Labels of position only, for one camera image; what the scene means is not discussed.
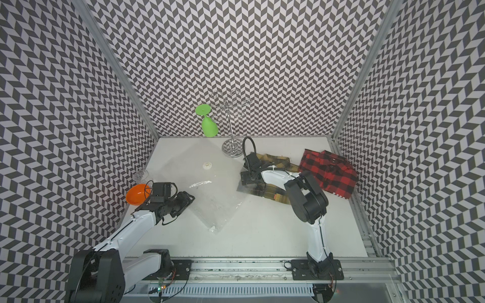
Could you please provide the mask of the yellow plaid shirt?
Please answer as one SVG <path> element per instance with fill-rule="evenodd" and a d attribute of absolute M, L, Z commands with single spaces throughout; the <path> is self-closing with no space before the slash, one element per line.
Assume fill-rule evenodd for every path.
<path fill-rule="evenodd" d="M 288 157 L 269 154 L 257 154 L 257 156 L 261 160 L 270 162 L 270 167 L 266 168 L 261 174 L 264 183 L 243 186 L 240 181 L 237 190 L 290 205 L 290 198 L 286 193 L 285 183 L 298 177 L 298 166 L 292 164 Z"/>

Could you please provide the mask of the clear plastic vacuum bag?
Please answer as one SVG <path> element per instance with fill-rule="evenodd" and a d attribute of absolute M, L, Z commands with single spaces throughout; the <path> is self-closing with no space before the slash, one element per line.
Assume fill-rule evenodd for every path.
<path fill-rule="evenodd" d="M 210 170 L 203 169 L 205 162 L 212 163 Z M 161 139 L 148 169 L 155 181 L 175 183 L 180 191 L 193 195 L 189 209 L 215 234 L 248 198 L 237 190 L 242 163 L 225 156 L 213 139 Z"/>

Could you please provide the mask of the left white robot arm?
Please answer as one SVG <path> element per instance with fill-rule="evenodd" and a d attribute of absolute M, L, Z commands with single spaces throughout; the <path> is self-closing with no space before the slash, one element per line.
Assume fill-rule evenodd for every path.
<path fill-rule="evenodd" d="M 112 236 L 91 249 L 78 251 L 71 261 L 65 302 L 120 302 L 148 277 L 171 284 L 188 273 L 188 268 L 172 262 L 167 249 L 148 249 L 127 263 L 124 259 L 165 216 L 177 219 L 194 200 L 185 191 L 165 201 L 146 199 Z"/>

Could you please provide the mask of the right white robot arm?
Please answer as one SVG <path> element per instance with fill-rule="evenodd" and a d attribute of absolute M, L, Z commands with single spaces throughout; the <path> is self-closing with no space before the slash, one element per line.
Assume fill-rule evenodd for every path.
<path fill-rule="evenodd" d="M 308 267 L 318 279 L 336 278 L 332 252 L 328 249 L 324 230 L 328 198 L 309 172 L 290 172 L 275 164 L 260 160 L 255 153 L 245 156 L 241 173 L 243 185 L 263 182 L 283 189 L 300 221 L 308 228 Z"/>

